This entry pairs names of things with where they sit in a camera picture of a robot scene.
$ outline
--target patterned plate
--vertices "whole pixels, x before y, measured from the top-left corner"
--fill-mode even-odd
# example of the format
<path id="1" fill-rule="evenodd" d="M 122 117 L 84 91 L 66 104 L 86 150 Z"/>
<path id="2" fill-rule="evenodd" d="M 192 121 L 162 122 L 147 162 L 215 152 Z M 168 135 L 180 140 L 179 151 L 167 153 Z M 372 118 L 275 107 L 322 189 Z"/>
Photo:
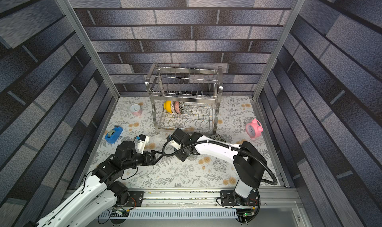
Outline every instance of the patterned plate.
<path id="1" fill-rule="evenodd" d="M 176 114 L 176 112 L 175 112 L 175 108 L 174 108 L 174 101 L 171 101 L 171 112 L 173 113 L 173 114 Z"/>
<path id="2" fill-rule="evenodd" d="M 179 102 L 178 101 L 175 101 L 174 109 L 175 109 L 177 114 L 181 114 L 180 109 L 179 109 Z"/>
<path id="3" fill-rule="evenodd" d="M 184 102 L 179 102 L 179 111 L 181 114 L 184 114 Z"/>

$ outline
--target clock face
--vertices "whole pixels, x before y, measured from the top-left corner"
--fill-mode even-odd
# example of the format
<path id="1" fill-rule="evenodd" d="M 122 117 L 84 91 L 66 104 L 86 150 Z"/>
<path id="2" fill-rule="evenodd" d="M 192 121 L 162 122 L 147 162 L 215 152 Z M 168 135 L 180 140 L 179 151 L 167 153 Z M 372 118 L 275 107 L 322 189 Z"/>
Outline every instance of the clock face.
<path id="1" fill-rule="evenodd" d="M 247 133 L 250 136 L 255 136 L 255 129 L 253 129 L 252 125 L 247 125 Z"/>

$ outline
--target pink cup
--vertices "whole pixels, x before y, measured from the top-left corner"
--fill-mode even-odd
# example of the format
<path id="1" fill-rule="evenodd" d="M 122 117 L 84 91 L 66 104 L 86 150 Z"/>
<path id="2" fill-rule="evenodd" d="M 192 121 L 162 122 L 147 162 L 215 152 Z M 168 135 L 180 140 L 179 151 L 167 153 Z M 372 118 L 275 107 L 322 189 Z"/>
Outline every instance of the pink cup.
<path id="1" fill-rule="evenodd" d="M 130 107 L 130 111 L 134 116 L 141 116 L 142 110 L 139 104 L 133 104 Z"/>

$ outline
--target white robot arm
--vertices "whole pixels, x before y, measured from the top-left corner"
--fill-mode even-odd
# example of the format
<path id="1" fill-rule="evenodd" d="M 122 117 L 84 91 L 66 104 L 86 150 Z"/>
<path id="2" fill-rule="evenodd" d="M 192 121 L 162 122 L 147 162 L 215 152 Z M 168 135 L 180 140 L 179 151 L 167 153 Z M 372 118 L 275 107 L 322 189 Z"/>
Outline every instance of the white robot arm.
<path id="1" fill-rule="evenodd" d="M 171 143 L 175 152 L 165 153 L 165 147 Z M 40 219 L 36 224 L 27 223 L 24 227 L 84 227 L 88 225 L 104 210 L 115 205 L 124 206 L 130 199 L 127 187 L 116 181 L 123 175 L 123 171 L 137 166 L 155 165 L 163 156 L 176 155 L 184 161 L 191 154 L 207 154 L 232 163 L 239 175 L 235 190 L 230 191 L 229 203 L 246 205 L 248 196 L 253 189 L 257 189 L 260 182 L 276 185 L 274 174 L 266 166 L 266 160 L 248 142 L 243 144 L 228 144 L 210 139 L 202 134 L 194 133 L 191 136 L 177 129 L 169 135 L 162 152 L 142 151 L 135 148 L 131 141 L 122 142 L 115 152 L 96 169 L 89 172 L 84 184 L 78 188 L 56 209 Z M 272 181 L 262 179 L 264 170 L 272 177 Z"/>

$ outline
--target metal bracket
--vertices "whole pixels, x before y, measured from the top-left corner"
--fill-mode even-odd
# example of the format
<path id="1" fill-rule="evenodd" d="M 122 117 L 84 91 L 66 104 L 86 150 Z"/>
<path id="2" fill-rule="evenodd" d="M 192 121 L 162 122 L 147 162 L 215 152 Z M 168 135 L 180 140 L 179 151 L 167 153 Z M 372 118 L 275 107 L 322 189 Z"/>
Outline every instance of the metal bracket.
<path id="1" fill-rule="evenodd" d="M 233 190 L 232 191 L 220 191 L 220 197 L 222 201 L 222 206 L 233 206 L 235 203 L 235 198 L 233 196 Z M 256 192 L 252 191 L 248 196 L 248 202 L 246 203 L 247 206 L 256 206 L 257 205 L 257 194 Z"/>
<path id="2" fill-rule="evenodd" d="M 141 207 L 142 206 L 142 201 L 143 201 L 143 194 L 144 191 L 129 191 L 130 197 L 134 198 L 136 203 L 134 201 L 129 201 L 126 205 L 123 207 Z"/>

